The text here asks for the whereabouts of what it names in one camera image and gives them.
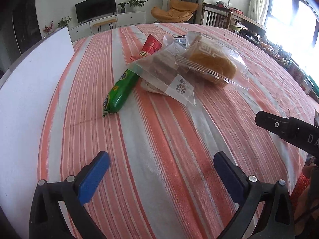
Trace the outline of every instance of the chair back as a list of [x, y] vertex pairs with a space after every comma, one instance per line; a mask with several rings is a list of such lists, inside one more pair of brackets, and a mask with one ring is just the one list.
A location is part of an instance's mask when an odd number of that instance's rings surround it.
[[170, 8], [180, 12], [194, 12], [198, 8], [198, 3], [170, 0]]

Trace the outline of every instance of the white cabinet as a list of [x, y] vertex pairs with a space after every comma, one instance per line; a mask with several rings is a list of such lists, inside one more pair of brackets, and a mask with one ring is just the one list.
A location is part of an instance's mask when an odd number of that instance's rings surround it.
[[145, 12], [119, 14], [117, 23], [119, 27], [145, 23]]
[[[69, 29], [71, 41], [73, 42], [81, 38], [84, 38], [86, 36], [90, 36], [92, 34], [98, 33], [98, 28], [93, 27], [94, 24], [111, 20], [114, 18], [116, 18], [117, 22], [113, 23], [113, 28], [143, 24], [145, 23], [145, 12], [129, 12], [129, 13], [111, 15], [107, 17], [104, 16], [100, 18], [95, 18], [88, 23], [84, 23], [82, 25]], [[108, 24], [101, 26], [101, 31], [105, 31], [109, 29], [110, 27]]]
[[76, 41], [85, 36], [90, 36], [92, 32], [91, 32], [90, 25], [86, 23], [86, 24], [82, 24], [80, 26], [70, 29], [69, 34], [70, 34], [71, 40]]

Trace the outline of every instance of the cabinet drawer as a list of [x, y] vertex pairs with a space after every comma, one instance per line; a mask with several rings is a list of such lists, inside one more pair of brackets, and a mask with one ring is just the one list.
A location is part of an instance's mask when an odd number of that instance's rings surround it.
[[145, 12], [119, 14], [117, 22], [119, 27], [145, 23]]
[[76, 28], [73, 28], [69, 30], [69, 34], [71, 37], [71, 41], [76, 41], [78, 39], [81, 39], [85, 36], [91, 35], [91, 28], [89, 24], [83, 24]]

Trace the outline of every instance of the packaged pastry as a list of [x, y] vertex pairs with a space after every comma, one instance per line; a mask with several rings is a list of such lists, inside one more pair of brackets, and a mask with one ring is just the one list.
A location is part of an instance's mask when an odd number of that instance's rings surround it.
[[231, 45], [205, 34], [189, 32], [187, 50], [176, 63], [220, 87], [228, 84], [249, 89], [248, 69]]
[[184, 51], [173, 42], [153, 55], [134, 61], [129, 69], [145, 80], [146, 90], [164, 93], [184, 105], [195, 105], [194, 86], [189, 83], [186, 71], [175, 63], [176, 55]]

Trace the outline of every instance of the floral logo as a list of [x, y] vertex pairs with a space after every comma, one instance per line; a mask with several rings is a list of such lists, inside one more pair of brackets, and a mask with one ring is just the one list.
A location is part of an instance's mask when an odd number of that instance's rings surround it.
[[190, 88], [190, 86], [185, 82], [184, 79], [179, 80], [179, 82], [180, 82], [181, 84], [184, 84], [188, 89]]
[[181, 94], [185, 93], [186, 92], [185, 85], [183, 85], [183, 84], [177, 85], [176, 86], [176, 91], [180, 92]]

